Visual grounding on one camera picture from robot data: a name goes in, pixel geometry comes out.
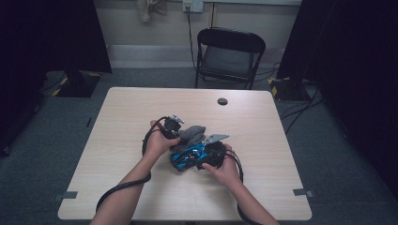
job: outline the wooden table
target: wooden table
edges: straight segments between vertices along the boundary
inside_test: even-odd
[[[228,104],[218,104],[226,98]],[[312,216],[273,98],[265,91],[110,89],[70,181],[75,199],[64,199],[61,219],[91,219],[101,195],[114,187],[141,158],[150,120],[178,115],[181,129],[200,125],[206,135],[228,134],[223,140],[240,158],[244,182],[278,220]],[[164,154],[152,169],[135,211],[135,220],[240,220],[236,201],[206,171],[178,172]]]

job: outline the chair backrest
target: chair backrest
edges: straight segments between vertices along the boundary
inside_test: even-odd
[[[264,53],[266,42],[256,34],[220,27],[206,28],[197,36],[201,44],[248,53]]]

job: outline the hand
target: hand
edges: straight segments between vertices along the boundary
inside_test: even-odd
[[[156,120],[152,120],[150,122],[150,126],[152,127],[156,123]],[[145,156],[152,156],[155,158],[159,158],[163,155],[169,147],[176,145],[179,143],[180,139],[166,139],[160,131],[161,124],[158,123],[153,129],[152,133],[149,136],[148,142],[146,144]]]
[[[224,146],[227,153],[230,152],[232,155],[235,154],[231,145],[225,143]],[[237,164],[228,156],[225,156],[222,166],[219,169],[212,167],[207,163],[203,163],[202,166],[205,170],[213,174],[222,185],[227,186],[228,188],[234,185],[236,182],[241,183],[239,174],[237,172]]]

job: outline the forearm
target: forearm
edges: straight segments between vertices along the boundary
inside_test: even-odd
[[[242,183],[235,182],[227,187],[246,217],[261,224],[279,224]]]
[[[146,178],[157,159],[157,157],[143,157],[119,184]],[[123,188],[108,196],[91,224],[129,224],[143,187],[144,184]]]

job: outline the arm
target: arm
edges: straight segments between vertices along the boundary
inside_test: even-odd
[[[149,137],[144,156],[119,184],[146,178],[159,157],[178,142],[179,139],[167,140],[160,131],[154,131]],[[108,196],[90,224],[129,224],[143,187],[144,184],[124,188]]]
[[[233,152],[230,145],[225,144],[224,146],[227,151]],[[221,184],[228,188],[246,217],[261,224],[279,224],[240,181],[239,174],[237,173],[237,164],[234,160],[230,157],[225,157],[219,169],[206,163],[202,166],[205,170],[213,174]]]

